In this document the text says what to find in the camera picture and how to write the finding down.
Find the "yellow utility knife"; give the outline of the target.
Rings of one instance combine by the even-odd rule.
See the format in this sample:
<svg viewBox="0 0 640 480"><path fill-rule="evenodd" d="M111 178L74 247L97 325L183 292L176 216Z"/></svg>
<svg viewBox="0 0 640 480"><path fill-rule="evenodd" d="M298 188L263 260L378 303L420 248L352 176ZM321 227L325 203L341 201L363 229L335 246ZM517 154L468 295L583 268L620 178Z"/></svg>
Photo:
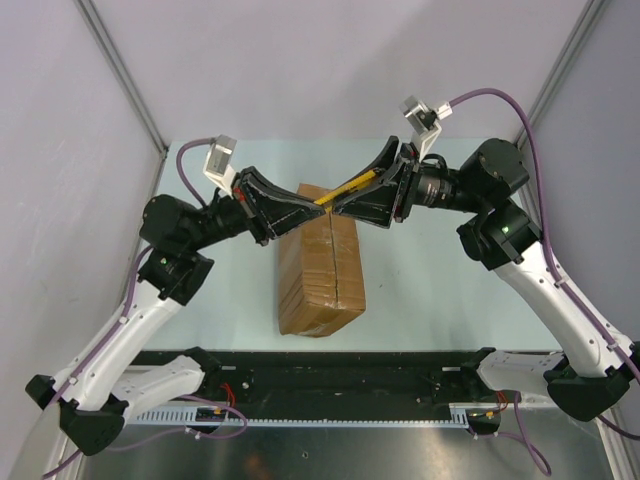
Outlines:
<svg viewBox="0 0 640 480"><path fill-rule="evenodd" d="M371 184L377 177L377 172L375 169L369 169L364 173L354 177L353 179L347 181L341 186L337 187L334 190L331 190L324 196L314 201L315 205L319 205L324 208L326 211L332 208L332 204L336 201L340 196L351 194L353 192L359 191L369 184Z"/></svg>

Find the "brown cardboard express box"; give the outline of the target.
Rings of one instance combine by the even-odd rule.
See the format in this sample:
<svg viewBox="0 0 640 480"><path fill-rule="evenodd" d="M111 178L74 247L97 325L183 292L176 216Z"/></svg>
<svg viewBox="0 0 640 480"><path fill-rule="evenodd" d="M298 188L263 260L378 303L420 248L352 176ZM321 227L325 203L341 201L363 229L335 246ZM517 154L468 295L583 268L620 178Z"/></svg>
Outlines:
<svg viewBox="0 0 640 480"><path fill-rule="evenodd" d="M333 213L278 240L278 328L328 337L362 315L366 293L354 220Z"/></svg>

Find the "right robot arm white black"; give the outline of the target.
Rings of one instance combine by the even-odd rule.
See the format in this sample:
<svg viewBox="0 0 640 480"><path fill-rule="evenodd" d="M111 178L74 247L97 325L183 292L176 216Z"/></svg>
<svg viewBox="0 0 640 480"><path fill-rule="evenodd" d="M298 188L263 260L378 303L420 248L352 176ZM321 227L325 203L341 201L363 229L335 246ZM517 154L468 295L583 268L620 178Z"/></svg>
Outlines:
<svg viewBox="0 0 640 480"><path fill-rule="evenodd" d="M511 198L529 179L513 144L486 140L451 169L442 156L419 157L412 144L391 137L364 171L371 181L340 195L334 214L381 228L404 221L415 206L471 214L457 229L465 254L513 288L561 347L547 355L480 350L461 376L469 399L484 401L497 390L531 393L588 422L625 395L638 348L603 316L591 322L584 295L557 260L545 258L541 229Z"/></svg>

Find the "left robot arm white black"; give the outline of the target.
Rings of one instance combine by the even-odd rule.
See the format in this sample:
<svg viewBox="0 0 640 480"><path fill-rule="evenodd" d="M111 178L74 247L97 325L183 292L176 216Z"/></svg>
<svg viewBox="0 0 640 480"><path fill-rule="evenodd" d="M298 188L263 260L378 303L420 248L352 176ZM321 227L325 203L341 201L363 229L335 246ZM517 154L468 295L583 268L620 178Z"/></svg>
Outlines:
<svg viewBox="0 0 640 480"><path fill-rule="evenodd" d="M267 180L256 168L207 167L216 186L193 206L171 195L152 198L143 212L147 247L128 291L99 333L66 368L36 375L26 386L41 408L59 408L59 428L86 456L107 449L130 419L170 400L207 400L221 387L215 359L199 347L133 381L122 375L148 340L193 299L214 266L202 250L249 232L266 245L326 213L312 200Z"/></svg>

